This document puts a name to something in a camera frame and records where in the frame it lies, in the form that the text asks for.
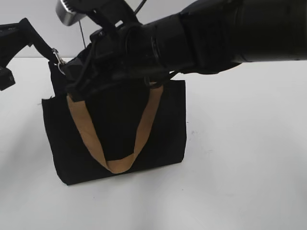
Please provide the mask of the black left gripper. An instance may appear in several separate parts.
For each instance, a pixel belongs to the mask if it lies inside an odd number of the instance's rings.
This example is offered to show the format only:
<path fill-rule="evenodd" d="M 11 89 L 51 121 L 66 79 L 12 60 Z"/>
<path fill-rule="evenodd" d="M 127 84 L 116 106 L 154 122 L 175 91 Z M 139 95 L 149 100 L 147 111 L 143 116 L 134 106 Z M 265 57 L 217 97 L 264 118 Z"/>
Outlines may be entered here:
<path fill-rule="evenodd" d="M 11 23 L 0 25 L 0 90 L 15 84 L 12 72 L 6 68 L 9 62 L 26 46 L 33 42 L 29 37 L 30 23 Z"/>

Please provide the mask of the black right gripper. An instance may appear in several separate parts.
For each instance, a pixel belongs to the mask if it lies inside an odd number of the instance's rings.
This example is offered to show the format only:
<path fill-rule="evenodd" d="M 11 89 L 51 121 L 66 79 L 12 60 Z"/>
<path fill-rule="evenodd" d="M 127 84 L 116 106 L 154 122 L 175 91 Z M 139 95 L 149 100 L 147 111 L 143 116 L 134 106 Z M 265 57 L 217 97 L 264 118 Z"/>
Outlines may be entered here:
<path fill-rule="evenodd" d="M 116 84 L 154 80 L 154 28 L 131 23 L 91 34 L 90 45 L 65 66 L 68 95 L 80 102 Z"/>

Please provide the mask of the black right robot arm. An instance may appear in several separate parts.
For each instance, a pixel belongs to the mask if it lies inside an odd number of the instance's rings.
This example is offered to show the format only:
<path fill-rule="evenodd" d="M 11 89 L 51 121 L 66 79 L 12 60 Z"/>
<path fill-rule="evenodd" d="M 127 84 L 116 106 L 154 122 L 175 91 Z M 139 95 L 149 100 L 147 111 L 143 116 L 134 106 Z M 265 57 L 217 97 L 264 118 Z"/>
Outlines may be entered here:
<path fill-rule="evenodd" d="M 178 73 L 217 74 L 244 62 L 307 58 L 304 0 L 198 0 L 142 24 L 124 0 L 67 0 L 101 29 L 90 37 L 81 73 L 66 90 L 82 101 L 115 84 L 159 88 Z"/>

